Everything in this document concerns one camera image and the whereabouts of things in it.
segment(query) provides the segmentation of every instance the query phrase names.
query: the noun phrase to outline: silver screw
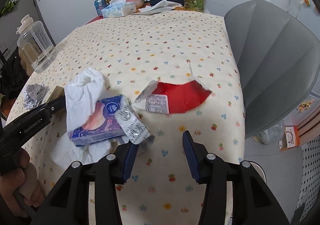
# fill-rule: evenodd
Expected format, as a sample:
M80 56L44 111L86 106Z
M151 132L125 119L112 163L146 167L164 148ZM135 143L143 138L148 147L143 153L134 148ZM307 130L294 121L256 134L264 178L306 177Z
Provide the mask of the silver screw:
M116 158L116 155L114 155L114 154L107 155L107 160L109 160L109 161L111 161L111 160L113 160L115 158Z
M72 168L78 168L80 166L80 162L79 161L74 161L72 164L71 164Z
M216 159L216 155L215 155L215 154L212 154L212 153L209 153L209 154L207 154L207 158L208 158L209 160L214 160L214 159Z
M245 168L248 168L248 167L250 167L250 163L248 162L248 161L243 161L242 162L242 165L245 167Z

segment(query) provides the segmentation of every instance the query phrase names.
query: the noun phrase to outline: tablecloth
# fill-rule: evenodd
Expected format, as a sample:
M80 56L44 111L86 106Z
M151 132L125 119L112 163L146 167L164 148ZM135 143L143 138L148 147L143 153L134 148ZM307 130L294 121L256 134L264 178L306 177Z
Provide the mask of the tablecloth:
M137 110L156 138L147 152L136 157L127 183L116 186L124 225L197 224L205 185L197 185L191 177L182 133L189 130L196 142L225 161L239 163L244 157L242 90L223 17L169 11L102 19L75 29L57 50L55 61L41 74L33 73L27 82L49 86L45 100L55 86L65 86L87 67L104 74L113 96L125 94L131 101L151 80L192 81L190 66L193 75L211 89L203 104L184 114ZM8 121L25 111L20 94ZM50 151L65 131L65 118L54 117L24 146L45 194L64 172L52 162ZM93 190L89 201L94 224ZM231 212L229 184L226 223Z

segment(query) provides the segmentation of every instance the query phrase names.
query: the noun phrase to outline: chair backrest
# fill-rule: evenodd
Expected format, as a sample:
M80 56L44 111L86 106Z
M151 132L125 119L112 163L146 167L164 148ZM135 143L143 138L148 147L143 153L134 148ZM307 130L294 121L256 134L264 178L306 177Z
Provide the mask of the chair backrest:
M277 123L308 96L319 75L320 42L298 20L264 0L232 8L225 24L250 137Z

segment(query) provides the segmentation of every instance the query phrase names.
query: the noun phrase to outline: tissue pack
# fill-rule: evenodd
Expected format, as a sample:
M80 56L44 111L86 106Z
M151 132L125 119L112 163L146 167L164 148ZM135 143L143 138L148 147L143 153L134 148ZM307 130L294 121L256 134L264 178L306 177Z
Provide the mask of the tissue pack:
M88 121L70 133L70 140L77 146L86 146L125 133L115 118L115 112L121 107L122 95L97 101L95 111Z
M128 16L136 12L134 2L110 4L108 7L101 10L103 18L116 18Z

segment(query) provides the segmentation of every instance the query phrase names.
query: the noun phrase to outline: floor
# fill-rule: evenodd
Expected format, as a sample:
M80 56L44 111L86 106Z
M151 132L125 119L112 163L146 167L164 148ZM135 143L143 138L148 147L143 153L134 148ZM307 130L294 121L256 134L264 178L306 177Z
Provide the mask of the floor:
M303 156L300 147L279 151L279 145L245 141L244 159L259 164L265 171L267 185L289 221L297 207L302 183Z

